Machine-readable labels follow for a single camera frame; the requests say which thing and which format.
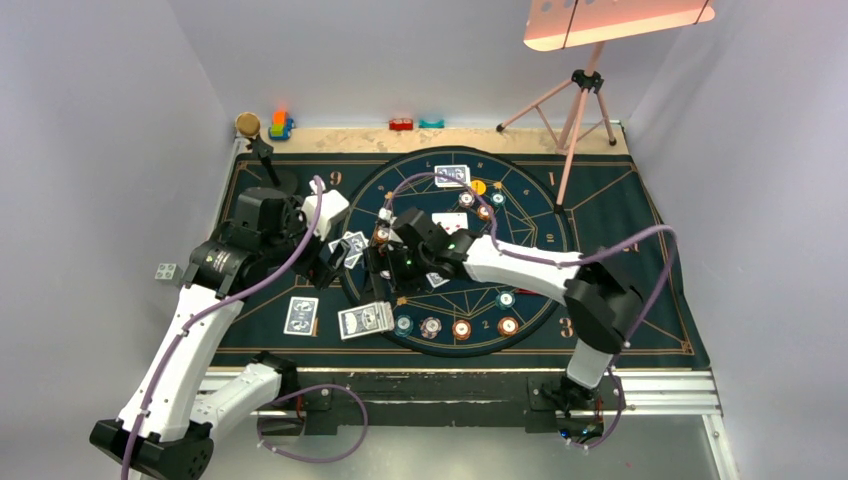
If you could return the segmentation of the dealt card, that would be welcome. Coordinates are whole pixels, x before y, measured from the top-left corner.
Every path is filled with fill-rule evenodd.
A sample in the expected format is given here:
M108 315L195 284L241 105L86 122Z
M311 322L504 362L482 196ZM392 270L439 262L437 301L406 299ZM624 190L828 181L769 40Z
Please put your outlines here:
M436 165L434 183L439 188L459 188L471 184L471 171L468 165Z
M334 261L334 258L336 256L336 250L341 242L345 242L349 247L345 256L344 265L347 269L352 270L362 259L363 253L368 246L368 239L362 231L348 231L345 232L340 239L331 241L328 244L331 265L338 264L338 261Z

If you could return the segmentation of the discarded card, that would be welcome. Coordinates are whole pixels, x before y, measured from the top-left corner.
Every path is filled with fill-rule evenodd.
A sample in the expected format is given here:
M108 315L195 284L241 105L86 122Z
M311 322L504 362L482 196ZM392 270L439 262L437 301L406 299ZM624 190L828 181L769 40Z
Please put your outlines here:
M319 299L293 296L285 316L283 333L291 336L313 336L317 329Z

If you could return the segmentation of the green poker chip stack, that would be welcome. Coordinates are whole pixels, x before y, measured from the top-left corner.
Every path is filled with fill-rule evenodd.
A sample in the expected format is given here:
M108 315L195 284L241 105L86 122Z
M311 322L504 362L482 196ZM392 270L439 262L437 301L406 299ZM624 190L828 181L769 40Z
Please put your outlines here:
M414 321L408 315L399 315L395 319L394 335L400 338L408 337L414 328Z

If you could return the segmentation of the pink white poker chip stack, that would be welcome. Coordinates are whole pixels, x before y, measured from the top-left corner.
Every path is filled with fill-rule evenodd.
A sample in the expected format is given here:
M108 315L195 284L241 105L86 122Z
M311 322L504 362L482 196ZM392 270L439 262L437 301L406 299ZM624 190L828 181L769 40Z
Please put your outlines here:
M421 337L427 340L435 339L442 330L441 321L436 317L427 317L420 323Z

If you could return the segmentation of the blue playing card deck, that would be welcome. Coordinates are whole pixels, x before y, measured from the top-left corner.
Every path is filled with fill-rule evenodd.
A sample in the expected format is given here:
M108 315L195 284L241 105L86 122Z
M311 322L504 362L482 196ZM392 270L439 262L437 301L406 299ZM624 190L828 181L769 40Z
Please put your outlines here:
M372 302L339 311L337 318L342 341L385 333L395 328L392 305L387 301Z

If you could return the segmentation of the yellow dealer button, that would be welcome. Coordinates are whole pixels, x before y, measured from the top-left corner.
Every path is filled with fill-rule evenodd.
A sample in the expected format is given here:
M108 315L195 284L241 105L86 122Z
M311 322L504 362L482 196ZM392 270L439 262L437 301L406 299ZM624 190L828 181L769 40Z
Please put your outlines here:
M486 193L487 185L481 180L472 180L470 186L477 195L484 195Z

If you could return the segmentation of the orange red poker chip stack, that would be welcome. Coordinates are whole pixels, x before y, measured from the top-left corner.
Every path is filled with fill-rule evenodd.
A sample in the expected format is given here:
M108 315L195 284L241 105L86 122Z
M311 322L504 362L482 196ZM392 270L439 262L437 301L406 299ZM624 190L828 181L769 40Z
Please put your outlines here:
M452 335L458 341L465 341L471 336L471 325L467 320L457 320L452 326Z

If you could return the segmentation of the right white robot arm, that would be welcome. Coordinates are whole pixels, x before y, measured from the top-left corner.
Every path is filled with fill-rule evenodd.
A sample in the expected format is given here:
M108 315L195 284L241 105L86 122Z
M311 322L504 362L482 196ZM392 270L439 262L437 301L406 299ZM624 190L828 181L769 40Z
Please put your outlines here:
M447 232L429 214L411 208L381 220L384 243L365 251L366 278L358 304L387 302L390 294L415 293L427 275L445 280L496 283L529 290L563 305L577 345L561 381L564 399L584 407L636 326L644 301L635 285L609 263L610 250L584 256L498 241L467 228Z

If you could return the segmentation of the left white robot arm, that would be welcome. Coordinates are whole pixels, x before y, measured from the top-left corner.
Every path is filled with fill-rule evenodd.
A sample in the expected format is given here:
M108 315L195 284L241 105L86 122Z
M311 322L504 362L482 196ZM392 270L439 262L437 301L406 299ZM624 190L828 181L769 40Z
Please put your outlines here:
M120 413L98 421L90 443L115 460L124 479L197 479L216 445L250 412L284 409L301 394L296 364L263 351L207 398L198 390L224 334L246 301L294 272L324 288L343 256L322 254L348 200L320 180L301 197L251 187L233 215L196 247L166 335Z

